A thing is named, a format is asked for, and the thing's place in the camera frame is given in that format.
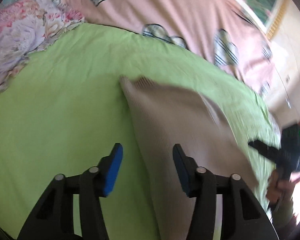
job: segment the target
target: human hand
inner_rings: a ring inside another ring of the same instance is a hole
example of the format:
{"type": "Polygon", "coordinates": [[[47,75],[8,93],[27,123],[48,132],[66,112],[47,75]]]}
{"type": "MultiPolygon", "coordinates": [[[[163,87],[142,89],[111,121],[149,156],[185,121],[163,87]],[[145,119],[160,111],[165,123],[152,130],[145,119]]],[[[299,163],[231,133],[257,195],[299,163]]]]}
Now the human hand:
{"type": "Polygon", "coordinates": [[[271,204],[277,203],[281,195],[284,193],[283,200],[291,200],[295,182],[287,180],[279,180],[279,173],[277,170],[272,171],[271,176],[268,179],[269,186],[267,188],[266,198],[271,204]]]}

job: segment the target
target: green bed sheet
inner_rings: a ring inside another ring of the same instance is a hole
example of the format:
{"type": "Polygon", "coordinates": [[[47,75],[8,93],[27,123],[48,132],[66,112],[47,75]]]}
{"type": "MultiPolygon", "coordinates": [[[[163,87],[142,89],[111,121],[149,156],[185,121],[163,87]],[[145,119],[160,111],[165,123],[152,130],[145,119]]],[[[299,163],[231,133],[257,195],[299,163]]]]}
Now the green bed sheet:
{"type": "MultiPolygon", "coordinates": [[[[266,181],[273,166],[247,146],[256,137],[278,146],[263,100],[178,46],[83,24],[47,51],[32,54],[30,63],[0,93],[0,226],[5,231],[18,236],[55,174],[82,173],[120,142],[124,156],[118,179],[112,194],[101,200],[109,237],[160,239],[120,75],[144,75],[215,101],[253,166],[260,182],[254,193],[266,208],[266,181]]],[[[79,232],[77,205],[74,218],[79,232]]]]}

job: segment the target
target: wall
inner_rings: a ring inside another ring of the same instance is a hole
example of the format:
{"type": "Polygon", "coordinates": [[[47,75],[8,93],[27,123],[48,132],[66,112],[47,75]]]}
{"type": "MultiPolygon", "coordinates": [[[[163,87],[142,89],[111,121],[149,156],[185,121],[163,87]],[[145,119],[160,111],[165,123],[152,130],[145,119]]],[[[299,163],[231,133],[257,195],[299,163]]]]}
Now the wall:
{"type": "Polygon", "coordinates": [[[279,125],[284,126],[300,121],[300,12],[292,0],[288,0],[272,41],[286,50],[287,58],[285,64],[277,64],[271,91],[265,101],[279,125]]]}

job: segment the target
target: brown cloth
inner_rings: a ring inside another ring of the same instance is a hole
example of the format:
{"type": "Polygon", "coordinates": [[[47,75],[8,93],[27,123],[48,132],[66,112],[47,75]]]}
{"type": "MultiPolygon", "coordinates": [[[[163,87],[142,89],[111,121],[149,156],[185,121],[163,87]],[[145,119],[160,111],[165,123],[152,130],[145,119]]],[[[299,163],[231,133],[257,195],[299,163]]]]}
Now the brown cloth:
{"type": "Polygon", "coordinates": [[[172,159],[174,144],[180,143],[186,155],[214,174],[237,173],[250,189],[258,185],[225,115],[210,99],[145,77],[135,82],[122,77],[120,83],[149,174],[162,240],[186,239],[195,204],[182,192],[172,159]]]}

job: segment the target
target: floral pillow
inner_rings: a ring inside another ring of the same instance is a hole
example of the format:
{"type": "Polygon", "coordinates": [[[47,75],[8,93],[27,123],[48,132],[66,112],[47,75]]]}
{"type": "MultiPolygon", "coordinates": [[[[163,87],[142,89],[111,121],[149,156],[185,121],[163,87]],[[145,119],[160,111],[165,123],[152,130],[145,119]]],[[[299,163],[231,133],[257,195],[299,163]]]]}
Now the floral pillow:
{"type": "Polygon", "coordinates": [[[0,9],[0,90],[26,65],[29,53],[45,50],[83,21],[80,12],[52,0],[18,0],[0,9]]]}

